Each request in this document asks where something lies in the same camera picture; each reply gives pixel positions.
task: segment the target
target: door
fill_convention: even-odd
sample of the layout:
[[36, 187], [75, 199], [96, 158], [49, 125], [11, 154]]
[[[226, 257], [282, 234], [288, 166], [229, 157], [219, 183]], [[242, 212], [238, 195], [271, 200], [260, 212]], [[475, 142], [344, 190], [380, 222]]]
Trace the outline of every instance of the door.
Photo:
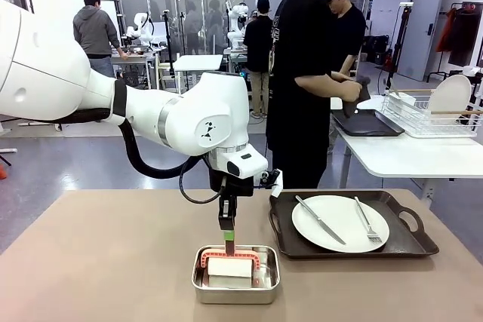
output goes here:
[[422, 81], [431, 51], [441, 0], [413, 0], [398, 73]]

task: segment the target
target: black tray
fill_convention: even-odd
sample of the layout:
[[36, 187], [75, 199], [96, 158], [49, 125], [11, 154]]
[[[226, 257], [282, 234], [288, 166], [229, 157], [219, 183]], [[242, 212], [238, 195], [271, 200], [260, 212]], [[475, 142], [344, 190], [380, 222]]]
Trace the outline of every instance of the black tray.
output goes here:
[[[295, 195], [302, 199], [316, 195], [339, 195], [346, 198], [358, 196], [362, 203], [374, 208], [387, 221], [389, 240], [380, 249], [368, 253], [339, 253], [319, 247], [300, 235], [292, 223], [292, 211], [297, 205]], [[416, 220], [418, 229], [415, 232], [399, 217], [402, 212], [409, 213]], [[421, 218], [382, 190], [282, 192], [278, 198], [270, 198], [269, 219], [277, 238], [278, 249], [289, 259], [417, 258], [439, 252], [438, 246], [425, 233]]]
[[404, 132], [375, 109], [359, 109], [351, 118], [347, 118], [342, 109], [332, 111], [332, 115], [349, 136], [399, 136]]

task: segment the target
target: black t-shirt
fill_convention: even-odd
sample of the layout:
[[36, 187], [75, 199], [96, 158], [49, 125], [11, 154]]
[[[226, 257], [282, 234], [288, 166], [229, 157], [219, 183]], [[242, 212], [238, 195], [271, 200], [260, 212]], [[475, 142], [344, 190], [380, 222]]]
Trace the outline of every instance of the black t-shirt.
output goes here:
[[352, 7], [340, 18], [336, 18], [331, 47], [331, 70], [339, 72], [348, 55], [357, 56], [365, 34], [365, 19], [362, 12]]
[[295, 78], [330, 72], [328, 33], [333, 21], [325, 0], [282, 0], [278, 6], [266, 129], [271, 150], [320, 150], [328, 145], [331, 101], [299, 87]]
[[252, 72], [268, 72], [272, 48], [272, 20], [260, 15], [245, 30], [243, 44], [247, 46], [247, 68]]

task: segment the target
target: white dish rack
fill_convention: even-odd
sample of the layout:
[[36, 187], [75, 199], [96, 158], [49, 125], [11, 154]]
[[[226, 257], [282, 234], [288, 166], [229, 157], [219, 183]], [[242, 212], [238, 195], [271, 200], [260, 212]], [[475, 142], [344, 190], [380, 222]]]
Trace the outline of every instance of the white dish rack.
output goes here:
[[[390, 93], [384, 97], [381, 113], [394, 121], [405, 132], [416, 138], [475, 137], [481, 125], [481, 115], [462, 115], [466, 110], [448, 111], [448, 114], [435, 114], [428, 110], [430, 96], [409, 96]], [[473, 111], [483, 111], [483, 107], [469, 103]]]

